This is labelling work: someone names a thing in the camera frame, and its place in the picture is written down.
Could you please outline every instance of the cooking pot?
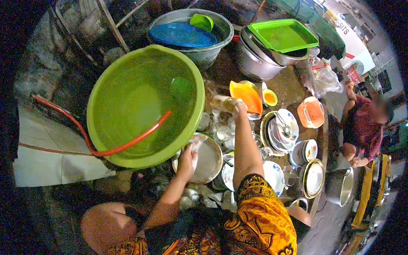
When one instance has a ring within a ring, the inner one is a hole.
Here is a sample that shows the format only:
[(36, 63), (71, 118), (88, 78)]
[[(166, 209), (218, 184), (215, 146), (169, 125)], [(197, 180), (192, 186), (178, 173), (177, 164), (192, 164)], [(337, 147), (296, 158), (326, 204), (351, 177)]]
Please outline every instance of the cooking pot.
[(353, 190), (354, 171), (352, 167), (326, 173), (326, 199), (343, 207)]
[(310, 55), (310, 48), (291, 51), (287, 52), (286, 54), (270, 50), (266, 48), (247, 27), (244, 27), (240, 35), (243, 36), (244, 42), (247, 43), (250, 49), (252, 49), (258, 56), (267, 62), (270, 60), (280, 66), (290, 66), (296, 64), (297, 61), (307, 59)]
[(262, 60), (268, 62), (269, 64), (278, 65), (276, 64), (270, 57), (268, 57), (256, 44), (252, 41), (252, 35), (248, 34), (246, 29), (242, 29), (239, 33), (239, 36), (242, 38), (242, 41), (251, 49), (258, 57)]
[(244, 71), (245, 74), (248, 73), (263, 81), (272, 79), (278, 72), (285, 68), (276, 64), (269, 64), (261, 59), (249, 49), (241, 37), (239, 38), (237, 46), (237, 62), (239, 68)]

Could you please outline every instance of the green plastic container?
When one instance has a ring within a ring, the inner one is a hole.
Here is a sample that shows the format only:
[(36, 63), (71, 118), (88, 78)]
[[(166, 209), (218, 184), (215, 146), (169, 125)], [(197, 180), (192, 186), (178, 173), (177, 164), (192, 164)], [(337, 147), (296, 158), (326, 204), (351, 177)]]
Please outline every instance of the green plastic container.
[[(175, 87), (171, 81), (177, 77), (185, 87)], [(89, 97), (86, 121), (95, 148), (106, 151), (141, 135), (170, 110), (150, 136), (106, 157), (118, 166), (141, 169), (164, 162), (187, 144), (203, 109), (204, 82), (196, 65), (176, 50), (149, 45), (103, 72)]]
[(319, 45), (317, 38), (294, 19), (255, 22), (248, 28), (266, 48), (280, 53)]

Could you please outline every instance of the yellow wooden plank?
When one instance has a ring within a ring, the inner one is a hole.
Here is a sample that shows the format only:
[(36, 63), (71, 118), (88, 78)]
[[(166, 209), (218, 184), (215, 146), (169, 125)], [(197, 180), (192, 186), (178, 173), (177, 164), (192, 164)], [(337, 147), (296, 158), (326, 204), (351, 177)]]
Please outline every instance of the yellow wooden plank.
[(375, 162), (371, 165), (371, 169), (364, 167), (364, 180), (361, 188), (360, 203), (357, 208), (356, 215), (354, 217), (351, 226), (353, 228), (359, 228), (361, 221), (363, 220), (364, 213), (366, 212), (368, 201), (370, 200), (371, 184), (373, 182), (373, 169)]
[(376, 206), (380, 206), (381, 200), (384, 197), (384, 186), (385, 186), (385, 179), (387, 175), (387, 166), (390, 165), (388, 161), (388, 155), (382, 155), (383, 158), (383, 166), (382, 166), (382, 171), (381, 171), (381, 186), (380, 186), (380, 191), (378, 193), (378, 198), (377, 198), (377, 203)]

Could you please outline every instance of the wooden stick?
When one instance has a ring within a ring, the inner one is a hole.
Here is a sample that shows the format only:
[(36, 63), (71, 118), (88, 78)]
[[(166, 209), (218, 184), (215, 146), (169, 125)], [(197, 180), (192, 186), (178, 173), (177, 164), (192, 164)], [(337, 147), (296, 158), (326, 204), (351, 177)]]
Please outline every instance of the wooden stick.
[(262, 6), (264, 5), (265, 1), (266, 1), (266, 0), (263, 0), (263, 1), (261, 2), (261, 4), (259, 5), (258, 10), (256, 11), (255, 15), (253, 16), (253, 18), (252, 18), (252, 20), (251, 20), (251, 23), (255, 22), (255, 20), (256, 20), (256, 18), (257, 18), (257, 16), (258, 16), (258, 13), (259, 13), (259, 11), (262, 9)]

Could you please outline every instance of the green plastic basin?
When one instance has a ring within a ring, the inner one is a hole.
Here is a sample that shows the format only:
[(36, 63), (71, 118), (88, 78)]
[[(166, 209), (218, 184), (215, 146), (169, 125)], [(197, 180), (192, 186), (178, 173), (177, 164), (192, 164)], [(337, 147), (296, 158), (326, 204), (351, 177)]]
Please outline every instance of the green plastic basin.
[[(175, 89), (173, 78), (183, 79)], [(204, 82), (184, 54), (160, 45), (132, 51), (99, 77), (86, 112), (98, 151), (113, 149), (147, 131), (170, 110), (163, 125), (135, 146), (108, 156), (118, 166), (146, 168), (164, 162), (191, 138), (204, 109)]]

